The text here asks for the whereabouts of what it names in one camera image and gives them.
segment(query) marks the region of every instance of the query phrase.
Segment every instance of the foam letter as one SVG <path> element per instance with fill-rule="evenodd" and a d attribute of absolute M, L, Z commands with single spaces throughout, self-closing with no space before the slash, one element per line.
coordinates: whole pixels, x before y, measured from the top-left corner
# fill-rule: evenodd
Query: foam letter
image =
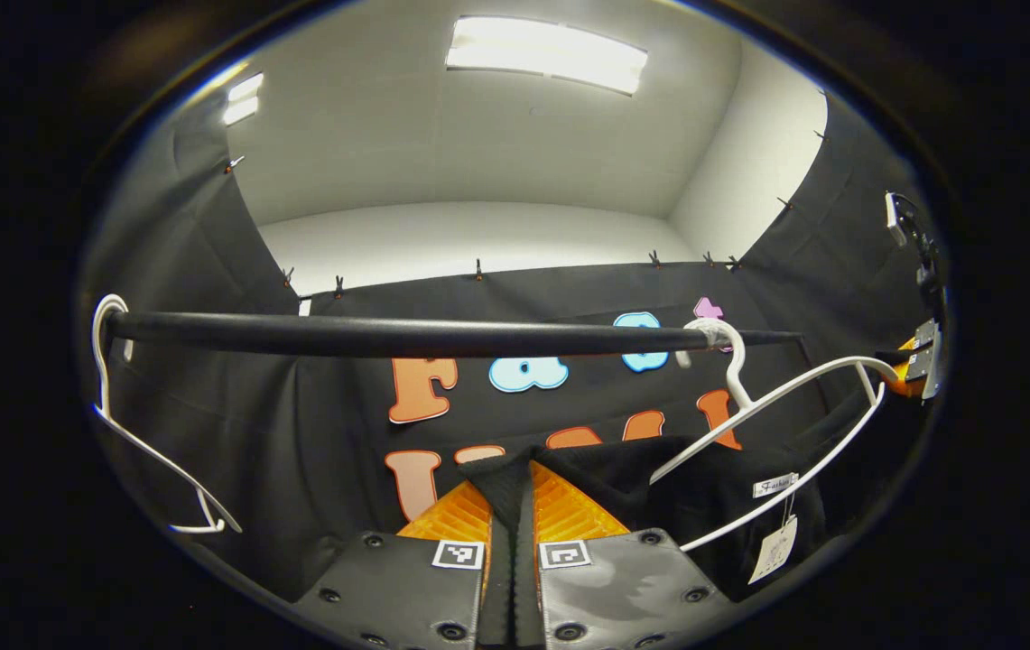
<path fill-rule="evenodd" d="M 564 447 L 586 447 L 589 444 L 603 444 L 603 439 L 589 427 L 570 427 L 551 434 L 547 439 L 547 449 L 563 449 Z"/>
<path fill-rule="evenodd" d="M 432 382 L 439 379 L 443 388 L 457 383 L 457 365 L 453 358 L 391 358 L 394 366 L 394 396 L 390 422 L 404 424 L 428 420 L 449 411 L 449 400 L 435 395 Z"/>
<path fill-rule="evenodd" d="M 464 447 L 454 452 L 454 463 L 461 465 L 471 460 L 479 460 L 481 457 L 502 456 L 507 450 L 499 447 L 497 444 L 480 444 L 477 447 Z"/>
<path fill-rule="evenodd" d="M 647 311 L 633 311 L 617 317 L 613 324 L 618 326 L 618 328 L 659 328 L 659 319 Z M 667 363 L 667 356 L 666 351 L 623 354 L 623 363 L 636 373 L 644 373 L 647 370 L 661 368 L 663 363 Z"/>
<path fill-rule="evenodd" d="M 664 420 L 662 411 L 636 413 L 627 417 L 626 425 L 623 427 L 623 440 L 656 439 L 656 437 L 662 436 Z"/>
<path fill-rule="evenodd" d="M 504 394 L 520 394 L 530 386 L 557 388 L 566 380 L 566 367 L 557 356 L 496 358 L 490 365 L 490 384 Z"/>
<path fill-rule="evenodd" d="M 727 411 L 728 402 L 730 402 L 730 396 L 727 394 L 727 390 L 712 390 L 710 394 L 700 397 L 699 401 L 695 403 L 695 407 L 703 412 L 703 415 L 708 416 L 708 427 L 715 429 L 719 424 L 726 422 L 728 417 L 730 417 L 730 413 Z M 724 435 L 718 437 L 716 442 L 724 445 L 724 447 L 743 449 L 743 445 L 739 444 L 739 441 L 734 439 L 733 429 L 728 429 L 724 432 Z"/>
<path fill-rule="evenodd" d="M 394 451 L 386 454 L 386 466 L 394 472 L 399 486 L 399 505 L 408 522 L 419 518 L 439 501 L 435 489 L 435 470 L 442 457 L 433 451 Z"/>

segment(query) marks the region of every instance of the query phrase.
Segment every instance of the screw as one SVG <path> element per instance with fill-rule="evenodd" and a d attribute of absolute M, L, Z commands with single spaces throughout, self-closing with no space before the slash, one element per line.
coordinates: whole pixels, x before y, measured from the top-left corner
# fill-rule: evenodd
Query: screw
<path fill-rule="evenodd" d="M 466 639 L 466 628 L 460 624 L 441 624 L 439 625 L 439 634 L 446 641 Z"/>
<path fill-rule="evenodd" d="M 699 601 L 703 601 L 705 597 L 707 596 L 708 596 L 708 589 L 696 587 L 691 589 L 687 593 L 684 593 L 683 600 L 687 601 L 688 603 L 698 603 Z"/>
<path fill-rule="evenodd" d="M 561 624 L 555 630 L 555 639 L 559 641 L 575 641 L 586 634 L 586 628 L 580 624 Z"/>
<path fill-rule="evenodd" d="M 652 643 L 659 643 L 663 639 L 666 639 L 666 637 L 663 637 L 663 635 L 661 634 L 652 634 L 651 637 L 640 639 L 640 642 L 636 643 L 634 646 L 636 647 L 651 646 Z"/>

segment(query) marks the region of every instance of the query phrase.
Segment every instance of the metal bracket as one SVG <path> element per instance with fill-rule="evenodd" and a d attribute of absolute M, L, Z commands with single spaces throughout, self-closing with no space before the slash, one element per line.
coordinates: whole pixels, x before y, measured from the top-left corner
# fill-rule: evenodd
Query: metal bracket
<path fill-rule="evenodd" d="M 350 647 L 475 647 L 482 544 L 366 532 L 293 605 Z"/>
<path fill-rule="evenodd" d="M 734 607 L 662 528 L 539 552 L 547 650 L 687 646 Z"/>

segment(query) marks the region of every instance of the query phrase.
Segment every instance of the white wall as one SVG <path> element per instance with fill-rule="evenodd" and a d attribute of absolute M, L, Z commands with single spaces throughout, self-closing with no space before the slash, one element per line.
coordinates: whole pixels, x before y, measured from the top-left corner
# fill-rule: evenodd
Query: white wall
<path fill-rule="evenodd" d="M 742 40 L 727 112 L 671 223 L 696 254 L 740 259 L 774 221 L 811 169 L 828 124 L 820 87 L 775 55 Z"/>
<path fill-rule="evenodd" d="M 260 227 L 299 296 L 482 271 L 691 262 L 670 223 L 539 203 L 441 202 L 331 211 Z"/>

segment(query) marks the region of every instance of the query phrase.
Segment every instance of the clothing tag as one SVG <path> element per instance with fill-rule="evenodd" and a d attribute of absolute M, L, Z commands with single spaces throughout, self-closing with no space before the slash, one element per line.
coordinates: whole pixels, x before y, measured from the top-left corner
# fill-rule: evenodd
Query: clothing tag
<path fill-rule="evenodd" d="M 793 472 L 791 474 L 784 474 L 783 477 L 767 478 L 766 481 L 759 481 L 757 484 L 751 486 L 751 499 L 767 497 L 769 493 L 777 493 L 779 490 L 786 489 L 788 485 L 794 484 L 795 479 L 799 477 L 799 474 Z"/>
<path fill-rule="evenodd" d="M 755 572 L 751 573 L 751 580 L 747 584 L 761 580 L 770 572 L 787 563 L 787 558 L 792 554 L 792 546 L 795 545 L 795 531 L 799 527 L 799 519 L 791 515 L 787 519 L 787 525 L 763 538 L 763 546 L 759 547 L 759 559 L 755 562 Z"/>

